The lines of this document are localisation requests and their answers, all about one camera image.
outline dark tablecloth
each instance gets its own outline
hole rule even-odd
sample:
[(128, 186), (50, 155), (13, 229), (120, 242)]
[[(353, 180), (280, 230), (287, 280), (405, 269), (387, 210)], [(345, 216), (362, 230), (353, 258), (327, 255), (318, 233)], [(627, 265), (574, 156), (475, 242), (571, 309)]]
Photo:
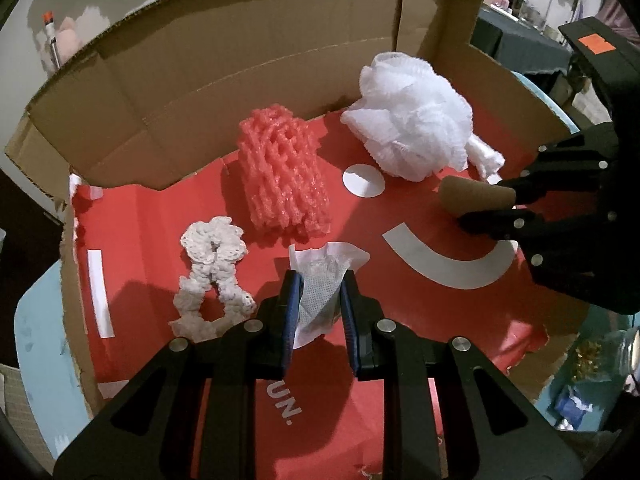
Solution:
[(571, 58), (571, 51), (535, 28), (486, 6), (478, 14), (471, 44), (508, 70), (526, 75), (566, 74)]

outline brown paper tube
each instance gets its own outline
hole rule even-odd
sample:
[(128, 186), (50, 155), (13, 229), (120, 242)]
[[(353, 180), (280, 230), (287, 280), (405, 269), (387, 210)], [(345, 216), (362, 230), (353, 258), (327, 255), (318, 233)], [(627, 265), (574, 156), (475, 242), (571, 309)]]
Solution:
[(452, 175), (442, 179), (438, 197), (443, 208), (456, 218), (473, 211), (511, 209), (516, 203), (516, 192), (511, 187)]

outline pink foam net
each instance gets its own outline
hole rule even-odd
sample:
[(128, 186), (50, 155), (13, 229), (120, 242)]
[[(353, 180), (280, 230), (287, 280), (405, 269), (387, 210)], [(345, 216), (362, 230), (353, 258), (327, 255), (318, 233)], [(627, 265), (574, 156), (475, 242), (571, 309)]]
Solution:
[(258, 230), (313, 237), (331, 229), (329, 200), (318, 170), (318, 140), (305, 121), (272, 105), (240, 123), (242, 181)]

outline white printed circle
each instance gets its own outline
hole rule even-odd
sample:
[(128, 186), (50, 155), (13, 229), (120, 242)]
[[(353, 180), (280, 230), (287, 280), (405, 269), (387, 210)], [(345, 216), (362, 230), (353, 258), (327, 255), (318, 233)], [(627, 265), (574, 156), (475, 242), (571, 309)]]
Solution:
[(385, 177), (369, 164), (354, 164), (342, 174), (342, 183), (351, 194), (373, 198), (385, 190)]

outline white lace fabric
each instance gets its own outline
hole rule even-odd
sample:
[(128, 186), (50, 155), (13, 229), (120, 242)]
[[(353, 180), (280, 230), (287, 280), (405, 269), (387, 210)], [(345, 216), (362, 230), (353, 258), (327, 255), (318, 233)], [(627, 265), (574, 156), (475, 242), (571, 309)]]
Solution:
[[(180, 318), (169, 325), (176, 337), (186, 337), (194, 343), (215, 339), (255, 311), (254, 298), (236, 280), (236, 263), (248, 253), (243, 234), (241, 228), (231, 223), (231, 218), (216, 216), (209, 222), (194, 222), (180, 238), (191, 259), (191, 272), (180, 277), (180, 289), (174, 296)], [(213, 285), (218, 288), (225, 315), (207, 321), (200, 306)]]

